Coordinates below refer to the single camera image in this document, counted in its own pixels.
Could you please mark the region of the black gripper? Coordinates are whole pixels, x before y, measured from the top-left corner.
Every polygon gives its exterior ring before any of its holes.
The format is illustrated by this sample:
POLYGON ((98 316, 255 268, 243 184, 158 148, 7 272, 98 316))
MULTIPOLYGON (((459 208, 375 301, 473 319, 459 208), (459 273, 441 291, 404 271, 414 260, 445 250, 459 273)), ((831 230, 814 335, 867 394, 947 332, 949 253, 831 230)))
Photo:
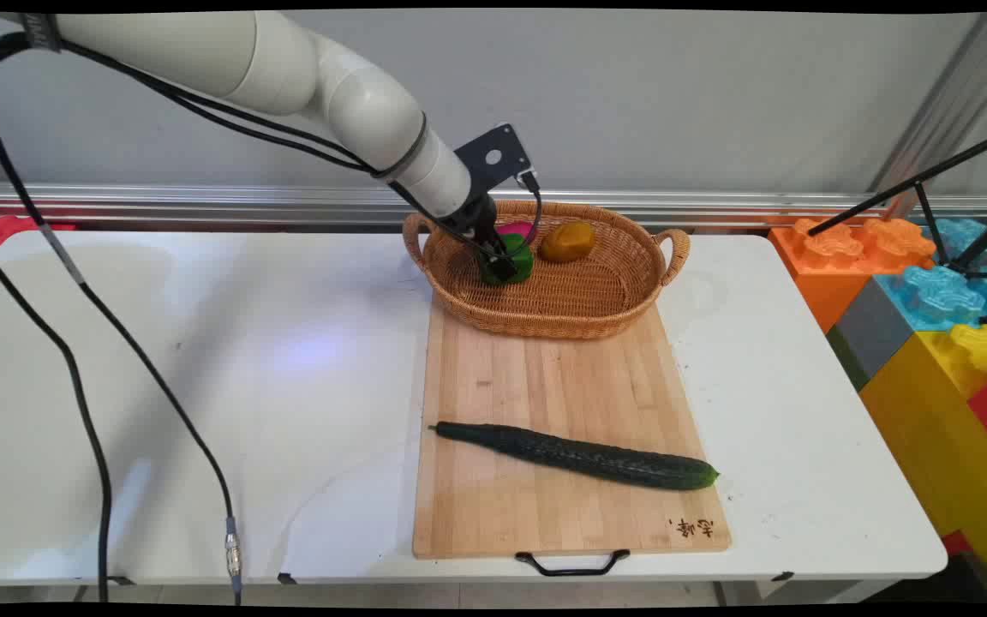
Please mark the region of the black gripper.
POLYGON ((451 216, 451 233, 473 243, 478 261, 488 265, 489 285, 516 284, 518 266, 514 254, 518 246, 501 241, 496 219, 494 200, 489 195, 479 195, 451 216))

